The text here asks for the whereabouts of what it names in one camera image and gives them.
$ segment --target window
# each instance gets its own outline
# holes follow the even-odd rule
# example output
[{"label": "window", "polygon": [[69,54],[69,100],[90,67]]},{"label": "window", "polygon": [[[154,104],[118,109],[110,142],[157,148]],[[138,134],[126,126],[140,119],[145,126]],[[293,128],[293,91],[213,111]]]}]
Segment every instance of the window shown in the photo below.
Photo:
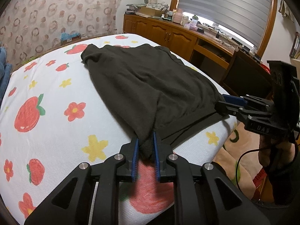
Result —
[{"label": "window", "polygon": [[215,22],[216,28],[249,47],[258,47],[267,26],[271,0],[178,0],[177,7],[199,15],[201,23],[204,19]]},{"label": "window", "polygon": [[[191,19],[191,18],[194,16],[194,14],[192,14],[192,13],[187,13],[187,12],[183,12],[183,14],[184,14],[185,16],[188,16],[189,19]],[[230,29],[227,29],[226,27],[224,27],[224,26],[222,26],[222,25],[218,25],[218,24],[214,23],[213,21],[211,21],[211,20],[209,20],[209,19],[205,19],[205,18],[200,17],[200,16],[197,16],[197,17],[199,18],[198,21],[199,21],[200,23],[202,23],[202,24],[207,24],[207,25],[209,25],[209,26],[215,27],[216,29],[219,29],[221,32],[223,32],[223,33],[225,33],[225,34],[228,34],[229,37],[235,38],[235,39],[238,40],[240,43],[243,43],[243,45],[249,47],[250,50],[253,51],[254,45],[253,45],[250,41],[248,41],[248,40],[246,40],[245,38],[243,38],[242,36],[240,36],[239,34],[233,32],[233,31],[230,30]]]}]

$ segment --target white bed sheet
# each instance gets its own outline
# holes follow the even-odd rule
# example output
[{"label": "white bed sheet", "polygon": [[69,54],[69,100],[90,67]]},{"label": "white bed sheet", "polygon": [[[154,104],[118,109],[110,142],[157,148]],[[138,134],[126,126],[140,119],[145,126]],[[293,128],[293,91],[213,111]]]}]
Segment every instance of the white bed sheet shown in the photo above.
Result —
[{"label": "white bed sheet", "polygon": [[[98,95],[80,58],[86,47],[82,44],[137,47],[145,43],[158,46],[135,34],[90,39],[50,52],[12,74],[0,109],[0,193],[21,225],[79,163],[103,162],[133,135]],[[235,117],[226,118],[174,152],[197,165],[211,162],[235,125]],[[119,224],[147,224],[173,203],[172,184],[158,184],[151,165],[139,163],[135,185],[135,193],[131,184],[120,185]]]}]

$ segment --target cardboard box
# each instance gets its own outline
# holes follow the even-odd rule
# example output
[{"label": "cardboard box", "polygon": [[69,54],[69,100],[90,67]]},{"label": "cardboard box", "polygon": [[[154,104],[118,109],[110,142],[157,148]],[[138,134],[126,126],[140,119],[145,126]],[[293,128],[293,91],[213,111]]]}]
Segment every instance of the cardboard box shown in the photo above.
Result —
[{"label": "cardboard box", "polygon": [[146,14],[152,17],[161,17],[161,15],[165,13],[165,11],[159,11],[148,7],[141,7],[139,13]]}]

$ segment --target wooden window frame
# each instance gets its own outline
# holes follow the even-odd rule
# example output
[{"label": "wooden window frame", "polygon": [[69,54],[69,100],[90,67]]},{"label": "wooden window frame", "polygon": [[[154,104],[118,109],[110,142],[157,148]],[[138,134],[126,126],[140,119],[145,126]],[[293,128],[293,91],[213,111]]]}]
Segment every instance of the wooden window frame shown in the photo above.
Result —
[{"label": "wooden window frame", "polygon": [[[267,25],[266,25],[264,34],[262,36],[261,42],[260,42],[258,50],[257,50],[257,55],[260,57],[263,56],[263,54],[267,48],[267,45],[269,43],[273,28],[274,28],[276,12],[277,12],[277,2],[278,2],[278,0],[271,0],[271,6],[270,6],[269,15],[268,15]],[[174,9],[176,9],[177,4],[178,4],[178,0],[171,0],[170,11],[173,11]]]}]

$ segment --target black chair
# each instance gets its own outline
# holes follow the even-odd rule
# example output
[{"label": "black chair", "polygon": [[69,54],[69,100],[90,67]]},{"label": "black chair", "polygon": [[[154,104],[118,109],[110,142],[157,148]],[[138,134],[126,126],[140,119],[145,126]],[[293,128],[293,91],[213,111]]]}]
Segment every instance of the black chair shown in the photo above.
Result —
[{"label": "black chair", "polygon": [[220,85],[233,96],[251,95],[264,99],[272,97],[270,74],[238,48],[235,48]]}]

